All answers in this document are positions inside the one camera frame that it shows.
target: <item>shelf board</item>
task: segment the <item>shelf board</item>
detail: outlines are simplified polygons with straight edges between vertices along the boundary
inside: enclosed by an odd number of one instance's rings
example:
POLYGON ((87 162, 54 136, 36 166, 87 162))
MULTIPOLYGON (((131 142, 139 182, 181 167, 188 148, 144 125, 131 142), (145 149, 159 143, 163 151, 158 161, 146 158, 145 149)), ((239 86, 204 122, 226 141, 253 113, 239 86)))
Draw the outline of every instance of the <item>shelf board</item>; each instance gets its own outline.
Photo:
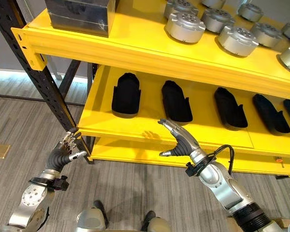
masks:
MULTIPOLYGON (((248 120, 247 129, 231 131, 222 126, 218 117, 214 102, 218 86, 103 65, 98 68, 79 121, 80 131, 88 136, 175 145, 174 137, 157 123, 165 117, 161 88, 166 80, 175 81, 185 97, 189 97, 193 121, 184 128, 195 136, 202 148, 213 151, 230 144, 237 152, 246 154, 290 157, 290 133, 274 136, 267 131, 253 106, 252 92, 228 89, 237 103, 244 105, 248 120), (114 86, 127 72, 136 74, 142 91, 138 115, 131 119, 117 117, 111 110, 114 86)), ((283 109, 283 99, 267 97, 277 110, 283 109)), ((289 115, 284 115, 290 126, 289 115)))
MULTIPOLYGON (((179 43, 164 30, 165 3, 121 0, 109 38, 54 29, 47 10, 12 31, 36 70, 45 67, 40 54, 46 54, 290 99, 290 72, 277 61, 277 51, 258 47, 247 58, 237 58, 220 50, 208 32, 197 44, 179 43)), ((241 17, 236 20, 251 26, 241 17)))
MULTIPOLYGON (((186 163, 191 161, 188 156, 159 156, 159 152, 172 148, 171 145, 158 145, 114 138, 96 138, 93 152, 89 159, 186 167, 186 163)), ((221 152, 217 157, 217 162, 222 163, 226 168, 229 166, 229 160, 229 152, 221 152)), ((290 175, 290 158, 283 158, 282 165, 277 163, 274 157, 236 153, 233 171, 290 175)))

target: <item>black shoe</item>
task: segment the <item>black shoe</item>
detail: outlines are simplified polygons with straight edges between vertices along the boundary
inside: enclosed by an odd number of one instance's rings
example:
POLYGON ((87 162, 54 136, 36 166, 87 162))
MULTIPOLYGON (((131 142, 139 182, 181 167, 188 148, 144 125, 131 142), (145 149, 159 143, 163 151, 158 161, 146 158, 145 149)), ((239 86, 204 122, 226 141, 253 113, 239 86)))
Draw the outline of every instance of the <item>black shoe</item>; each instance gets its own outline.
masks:
POLYGON ((96 201, 94 201, 93 206, 102 211, 102 214, 103 214, 103 217, 104 217, 105 228, 107 228, 108 225, 109 225, 109 221, 107 219, 103 203, 101 201, 99 201, 99 200, 96 200, 96 201))
POLYGON ((156 217, 156 213, 154 211, 150 210, 144 218, 144 221, 143 221, 143 224, 141 227, 141 231, 147 231, 150 220, 155 218, 155 217, 156 217))

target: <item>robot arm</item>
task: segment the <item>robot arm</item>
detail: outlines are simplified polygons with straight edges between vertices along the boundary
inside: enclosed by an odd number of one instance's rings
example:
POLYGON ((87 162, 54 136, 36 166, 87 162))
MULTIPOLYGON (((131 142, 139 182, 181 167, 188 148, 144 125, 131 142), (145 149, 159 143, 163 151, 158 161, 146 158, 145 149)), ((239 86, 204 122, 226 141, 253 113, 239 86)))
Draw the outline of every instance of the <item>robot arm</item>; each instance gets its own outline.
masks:
POLYGON ((222 164, 215 162, 217 153, 227 147, 230 149, 231 159, 233 159, 234 150, 231 146, 224 145, 213 154, 208 155, 183 127, 167 119, 161 119, 158 123, 165 126, 177 140, 174 149, 161 152, 160 156, 189 155, 194 165, 187 164, 188 176, 198 176, 201 182, 213 192, 225 210, 234 217, 244 232, 282 231, 274 221, 265 215, 247 191, 230 176, 232 166, 228 172, 222 164))
POLYGON ((35 232, 45 224, 55 191, 65 191, 69 185, 66 176, 60 178, 63 167, 87 154, 85 151, 72 154, 72 150, 76 147, 74 141, 81 135, 75 134, 76 131, 77 128, 74 128, 67 132, 62 141, 55 146, 48 157, 45 170, 39 177, 29 181, 31 184, 24 191, 18 208, 10 217, 8 226, 0 231, 35 232))

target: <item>black box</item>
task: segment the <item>black box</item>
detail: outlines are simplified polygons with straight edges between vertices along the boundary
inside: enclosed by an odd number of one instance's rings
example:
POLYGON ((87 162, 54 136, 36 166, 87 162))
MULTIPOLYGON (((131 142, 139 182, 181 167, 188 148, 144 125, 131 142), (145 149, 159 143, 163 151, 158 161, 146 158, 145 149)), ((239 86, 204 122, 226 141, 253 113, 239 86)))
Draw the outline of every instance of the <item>black box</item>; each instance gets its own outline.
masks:
POLYGON ((108 37, 119 0, 45 0, 52 26, 108 37))

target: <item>metal rack post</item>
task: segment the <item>metal rack post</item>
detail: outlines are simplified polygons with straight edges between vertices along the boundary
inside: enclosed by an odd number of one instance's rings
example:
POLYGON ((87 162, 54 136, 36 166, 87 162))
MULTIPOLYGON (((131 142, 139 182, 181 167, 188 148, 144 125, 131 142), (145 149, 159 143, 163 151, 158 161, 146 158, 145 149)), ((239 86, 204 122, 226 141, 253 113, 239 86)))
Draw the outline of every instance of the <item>metal rack post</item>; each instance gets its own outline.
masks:
MULTIPOLYGON (((76 123, 61 95, 59 89, 57 88, 51 73, 48 68, 45 67, 43 71, 35 71, 31 69, 28 64, 22 50, 20 49, 12 31, 11 27, 23 28, 26 25, 24 17, 18 7, 16 0, 0 0, 0 31, 3 34, 8 45, 14 52, 16 58, 28 74, 29 78, 39 91, 39 93, 44 98, 45 102, 56 116, 63 128, 68 131, 69 129, 76 127, 76 123)), ((91 151, 86 145, 84 139, 79 140, 77 147, 80 150, 87 152, 90 156, 91 151)), ((88 157, 85 157, 88 163, 93 163, 89 161, 88 157)))

